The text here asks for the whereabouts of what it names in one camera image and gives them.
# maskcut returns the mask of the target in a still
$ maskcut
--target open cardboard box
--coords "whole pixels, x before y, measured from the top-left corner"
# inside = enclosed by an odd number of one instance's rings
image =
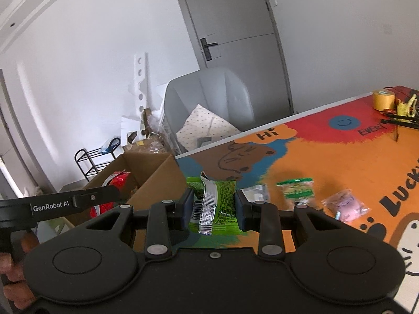
[[[124,170],[131,175],[121,190],[121,198],[127,200],[126,203],[131,204],[134,210],[149,209],[152,204],[166,199],[178,200],[186,189],[186,178],[173,155],[125,152],[100,171],[84,190],[100,187],[109,175]],[[77,226],[90,219],[89,211],[87,209],[66,218]],[[144,241],[145,230],[137,230],[133,249],[143,251]]]

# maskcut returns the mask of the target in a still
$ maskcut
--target chair backrest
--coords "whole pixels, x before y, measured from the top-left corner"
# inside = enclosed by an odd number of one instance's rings
[[[203,69],[169,82],[164,113],[172,133],[183,127],[198,104],[240,131],[254,127],[253,108],[247,87],[225,67]]]

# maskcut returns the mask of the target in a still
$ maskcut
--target black door handle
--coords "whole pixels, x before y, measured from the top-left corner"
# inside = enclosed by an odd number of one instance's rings
[[[207,40],[204,37],[200,39],[200,41],[201,41],[202,49],[204,50],[205,59],[207,61],[212,60],[212,56],[208,47],[217,46],[218,43],[207,43]]]

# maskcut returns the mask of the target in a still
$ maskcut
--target tape roll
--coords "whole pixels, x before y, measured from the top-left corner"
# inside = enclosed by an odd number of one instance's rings
[[[384,111],[385,109],[394,109],[394,92],[386,89],[376,89],[372,91],[372,107],[378,111]]]

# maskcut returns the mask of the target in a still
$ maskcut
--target white wall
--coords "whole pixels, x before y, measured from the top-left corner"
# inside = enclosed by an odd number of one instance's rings
[[[57,190],[82,179],[79,148],[120,133],[141,52],[151,89],[198,70],[177,0],[58,0],[0,58],[22,130]]]
[[[419,0],[277,1],[296,111],[385,86],[419,87]]]

